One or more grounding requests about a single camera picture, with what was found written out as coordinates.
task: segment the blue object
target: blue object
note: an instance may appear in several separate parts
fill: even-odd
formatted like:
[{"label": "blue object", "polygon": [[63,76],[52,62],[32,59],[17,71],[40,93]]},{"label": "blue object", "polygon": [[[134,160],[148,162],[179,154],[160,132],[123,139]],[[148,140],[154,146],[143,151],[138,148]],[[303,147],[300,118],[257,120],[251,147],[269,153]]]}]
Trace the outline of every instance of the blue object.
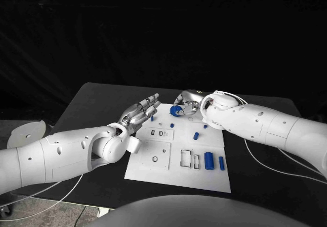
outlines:
[{"label": "blue object", "polygon": [[206,163],[206,170],[213,170],[213,154],[212,152],[205,153],[205,163]]},{"label": "blue object", "polygon": [[199,133],[196,132],[193,139],[197,140],[197,137],[199,137]]},{"label": "blue object", "polygon": [[180,115],[176,114],[176,111],[179,111],[179,110],[183,110],[182,107],[180,107],[179,105],[170,107],[170,114],[172,114],[174,117],[180,117]]},{"label": "blue object", "polygon": [[221,170],[225,170],[225,165],[223,165],[223,157],[219,157],[219,165],[221,165]]}]

